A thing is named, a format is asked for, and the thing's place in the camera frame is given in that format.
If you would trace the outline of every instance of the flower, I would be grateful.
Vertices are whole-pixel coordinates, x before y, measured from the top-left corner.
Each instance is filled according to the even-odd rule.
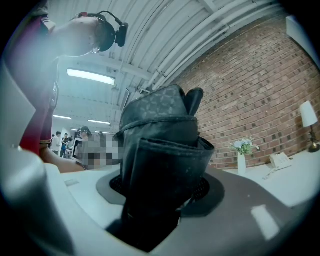
[[[242,140],[237,140],[233,144],[229,143],[231,147],[229,149],[237,150],[241,155],[251,154],[252,148],[260,148],[257,145],[254,145],[252,142],[253,138],[243,138]]]

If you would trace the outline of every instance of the white lampshade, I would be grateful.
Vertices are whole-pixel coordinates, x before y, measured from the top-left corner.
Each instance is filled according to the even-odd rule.
[[[316,113],[311,106],[310,101],[306,101],[300,106],[300,112],[303,122],[303,127],[309,127],[318,122]]]

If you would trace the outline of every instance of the black leather bag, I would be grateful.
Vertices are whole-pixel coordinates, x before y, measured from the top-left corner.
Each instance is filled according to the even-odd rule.
[[[116,139],[123,145],[121,177],[126,203],[121,220],[107,230],[144,251],[178,224],[179,209],[192,198],[214,147],[198,135],[203,90],[187,95],[170,85],[131,102]]]

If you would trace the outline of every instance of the table lamp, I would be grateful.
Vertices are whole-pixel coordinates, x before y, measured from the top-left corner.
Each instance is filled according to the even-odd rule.
[[[317,152],[320,149],[320,145],[317,144],[317,142],[319,141],[316,139],[316,134],[312,129],[312,125],[317,123],[318,119],[314,109],[311,106],[310,101],[306,101],[300,106],[300,112],[301,112],[303,127],[310,126],[311,128],[311,132],[309,133],[309,136],[312,144],[309,147],[309,152],[310,153]]]

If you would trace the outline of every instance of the red brick wall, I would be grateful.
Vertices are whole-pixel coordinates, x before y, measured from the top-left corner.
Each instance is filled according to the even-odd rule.
[[[210,164],[237,166],[228,143],[252,136],[260,150],[246,156],[248,167],[269,155],[294,155],[307,148],[299,106],[310,101],[320,120],[320,75],[304,50],[286,34],[286,15],[261,18],[236,31],[199,57],[173,84],[185,92],[200,87],[196,114],[201,136],[216,148]],[[320,126],[314,126],[320,139]]]

